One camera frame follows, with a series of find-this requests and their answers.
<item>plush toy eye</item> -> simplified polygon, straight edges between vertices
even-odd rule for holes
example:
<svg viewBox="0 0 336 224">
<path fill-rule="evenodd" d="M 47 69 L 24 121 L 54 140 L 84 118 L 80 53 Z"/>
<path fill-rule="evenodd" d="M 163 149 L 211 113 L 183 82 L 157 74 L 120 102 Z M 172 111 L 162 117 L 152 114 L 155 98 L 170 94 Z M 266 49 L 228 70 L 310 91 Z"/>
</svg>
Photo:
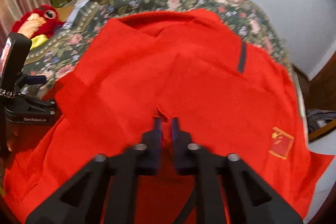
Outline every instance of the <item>plush toy eye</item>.
<svg viewBox="0 0 336 224">
<path fill-rule="evenodd" d="M 44 17 L 48 19 L 54 19 L 56 17 L 56 13 L 53 10 L 45 11 Z"/>
</svg>

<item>red parrot plush toy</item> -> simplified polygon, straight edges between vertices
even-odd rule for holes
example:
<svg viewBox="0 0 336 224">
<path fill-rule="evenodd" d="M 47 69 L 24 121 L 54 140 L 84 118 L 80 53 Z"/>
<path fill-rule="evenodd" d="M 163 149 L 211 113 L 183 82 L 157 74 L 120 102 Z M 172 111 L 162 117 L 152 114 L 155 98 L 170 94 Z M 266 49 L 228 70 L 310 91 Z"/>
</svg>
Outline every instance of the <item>red parrot plush toy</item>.
<svg viewBox="0 0 336 224">
<path fill-rule="evenodd" d="M 57 10 L 54 7 L 42 5 L 26 13 L 19 21 L 15 22 L 12 32 L 22 33 L 30 39 L 41 34 L 50 38 L 56 28 L 63 23 L 58 20 Z"/>
</svg>

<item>metal bolt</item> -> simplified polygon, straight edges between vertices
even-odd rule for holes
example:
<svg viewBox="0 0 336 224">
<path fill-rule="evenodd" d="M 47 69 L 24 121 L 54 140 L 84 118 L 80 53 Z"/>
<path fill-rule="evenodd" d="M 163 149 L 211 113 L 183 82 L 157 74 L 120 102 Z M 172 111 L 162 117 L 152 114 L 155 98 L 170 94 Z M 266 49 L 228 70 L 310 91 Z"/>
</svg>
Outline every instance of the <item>metal bolt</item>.
<svg viewBox="0 0 336 224">
<path fill-rule="evenodd" d="M 196 144 L 196 143 L 190 143 L 190 144 L 188 144 L 187 148 L 188 148 L 189 150 L 198 150 L 198 149 L 200 149 L 201 147 L 200 147 L 198 144 Z"/>
<path fill-rule="evenodd" d="M 99 154 L 99 155 L 95 156 L 94 160 L 97 161 L 97 162 L 103 162 L 103 161 L 106 160 L 106 156 L 104 154 Z"/>
<path fill-rule="evenodd" d="M 234 153 L 227 155 L 227 158 L 228 158 L 229 161 L 238 161 L 238 160 L 240 160 L 240 157 L 237 154 L 234 154 Z"/>
<path fill-rule="evenodd" d="M 143 151 L 147 149 L 147 145 L 145 145 L 144 143 L 138 143 L 136 145 L 134 145 L 134 150 L 139 150 L 139 151 Z"/>
</svg>

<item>green floral fabric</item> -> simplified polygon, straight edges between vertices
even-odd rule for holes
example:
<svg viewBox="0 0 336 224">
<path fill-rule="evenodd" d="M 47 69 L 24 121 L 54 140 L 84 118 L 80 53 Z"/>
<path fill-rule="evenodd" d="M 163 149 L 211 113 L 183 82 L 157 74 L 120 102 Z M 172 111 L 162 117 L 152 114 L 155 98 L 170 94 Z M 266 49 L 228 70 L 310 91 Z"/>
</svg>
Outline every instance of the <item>green floral fabric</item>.
<svg viewBox="0 0 336 224">
<path fill-rule="evenodd" d="M 31 50 L 24 72 L 45 75 L 46 85 L 25 87 L 22 92 L 41 98 L 70 71 L 110 18 L 134 13 L 198 8 L 211 10 L 245 42 L 264 48 L 275 61 L 291 65 L 265 13 L 250 0 L 90 0 L 80 9 L 70 29 L 59 30 L 51 39 Z"/>
</svg>

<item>red shirt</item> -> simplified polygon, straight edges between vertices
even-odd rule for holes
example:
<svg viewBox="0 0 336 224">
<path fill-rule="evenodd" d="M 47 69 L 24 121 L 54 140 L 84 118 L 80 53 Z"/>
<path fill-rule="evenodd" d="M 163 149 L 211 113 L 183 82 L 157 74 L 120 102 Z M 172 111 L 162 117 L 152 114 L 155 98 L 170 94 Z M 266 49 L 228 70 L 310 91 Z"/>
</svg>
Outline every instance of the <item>red shirt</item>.
<svg viewBox="0 0 336 224">
<path fill-rule="evenodd" d="M 213 153 L 239 154 L 302 218 L 333 158 L 307 149 L 285 68 L 206 10 L 111 19 L 57 82 L 56 100 L 61 119 L 34 149 L 23 137 L 6 170 L 5 200 L 22 222 L 95 155 L 137 143 L 157 115 L 162 167 L 140 178 L 136 223 L 172 223 L 193 188 L 171 163 L 173 117 Z"/>
</svg>

